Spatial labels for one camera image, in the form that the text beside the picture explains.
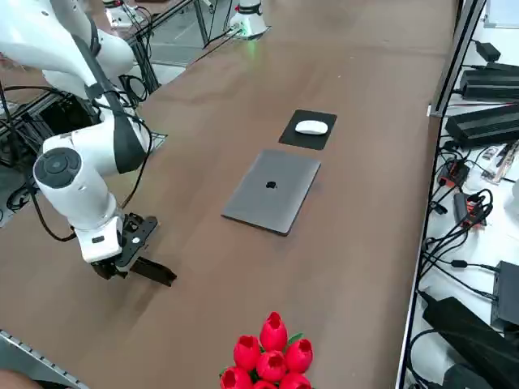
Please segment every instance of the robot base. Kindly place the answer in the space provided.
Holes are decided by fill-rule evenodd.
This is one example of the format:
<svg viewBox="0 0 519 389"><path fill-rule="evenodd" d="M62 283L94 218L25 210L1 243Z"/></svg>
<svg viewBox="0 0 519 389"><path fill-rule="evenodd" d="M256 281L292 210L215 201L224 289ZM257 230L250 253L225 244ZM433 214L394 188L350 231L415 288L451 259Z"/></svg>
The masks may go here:
<svg viewBox="0 0 519 389"><path fill-rule="evenodd" d="M96 273L109 280L113 276L126 278L129 271L156 281L165 286L171 286L177 276L167 267L137 256L146 239L156 228L157 218L130 213L126 216L122 227L122 253L104 261L92 263Z"/></svg>
<svg viewBox="0 0 519 389"><path fill-rule="evenodd" d="M234 37L242 39L260 37L268 30L263 15L245 15L240 14L239 12L230 20L230 26L233 30L241 30Z"/></svg>

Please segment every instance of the flower bouquet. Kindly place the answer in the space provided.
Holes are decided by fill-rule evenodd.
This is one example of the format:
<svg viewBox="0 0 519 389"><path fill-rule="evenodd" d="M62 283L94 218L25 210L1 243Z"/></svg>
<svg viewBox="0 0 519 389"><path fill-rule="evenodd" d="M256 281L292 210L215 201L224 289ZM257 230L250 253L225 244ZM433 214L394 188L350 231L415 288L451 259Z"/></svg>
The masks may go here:
<svg viewBox="0 0 519 389"><path fill-rule="evenodd" d="M221 389L312 389L304 373L314 353L302 333L289 338L281 316L272 312L259 337L238 338L236 366L221 371Z"/></svg>

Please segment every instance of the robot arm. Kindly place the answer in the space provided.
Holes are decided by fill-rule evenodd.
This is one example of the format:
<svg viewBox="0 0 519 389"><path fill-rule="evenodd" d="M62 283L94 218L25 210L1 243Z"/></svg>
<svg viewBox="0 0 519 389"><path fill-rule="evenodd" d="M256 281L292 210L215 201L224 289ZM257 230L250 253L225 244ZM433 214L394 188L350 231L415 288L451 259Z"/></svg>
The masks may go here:
<svg viewBox="0 0 519 389"><path fill-rule="evenodd" d="M111 56L105 49L110 42L119 48ZM151 142L140 124L127 117L98 62L96 55L103 50L105 58L112 58L108 62L116 65L121 51L131 53L119 38L103 38L77 0L2 0L0 51L46 75L81 79L85 96L109 107L101 108L101 124L47 139L33 169L42 193L74 227L89 263L122 249L123 214L101 176L137 169ZM123 62L127 55L122 55ZM107 66L110 75L120 75L124 64Z"/></svg>

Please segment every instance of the white device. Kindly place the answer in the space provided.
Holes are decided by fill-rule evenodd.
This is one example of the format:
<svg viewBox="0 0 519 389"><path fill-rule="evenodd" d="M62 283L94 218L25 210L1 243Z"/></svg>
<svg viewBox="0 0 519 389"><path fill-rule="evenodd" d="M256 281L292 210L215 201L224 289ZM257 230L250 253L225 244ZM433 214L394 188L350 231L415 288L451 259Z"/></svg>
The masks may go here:
<svg viewBox="0 0 519 389"><path fill-rule="evenodd" d="M122 39L97 30L77 0L0 0L0 52L44 71L58 89L94 100L101 124L43 143L33 175L43 195L64 215L88 263L122 252L123 213L102 176L139 168L151 139L128 118L109 78L133 67Z"/></svg>
<svg viewBox="0 0 519 389"><path fill-rule="evenodd" d="M267 31L261 0L240 0L237 13L230 20L230 27L240 30L236 36L241 38L253 38Z"/></svg>
<svg viewBox="0 0 519 389"><path fill-rule="evenodd" d="M296 132L305 135L324 135L328 132L328 124L317 120L303 120L295 127Z"/></svg>

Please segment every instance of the computer mouse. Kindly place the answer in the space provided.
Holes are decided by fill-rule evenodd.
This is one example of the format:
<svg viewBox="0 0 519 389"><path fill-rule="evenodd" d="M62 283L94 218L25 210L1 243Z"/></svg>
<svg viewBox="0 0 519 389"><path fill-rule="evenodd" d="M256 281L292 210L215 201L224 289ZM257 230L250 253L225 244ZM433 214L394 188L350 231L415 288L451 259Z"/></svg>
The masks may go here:
<svg viewBox="0 0 519 389"><path fill-rule="evenodd" d="M316 120L303 120L295 127L296 132L305 135L324 135L328 132L328 125Z"/></svg>

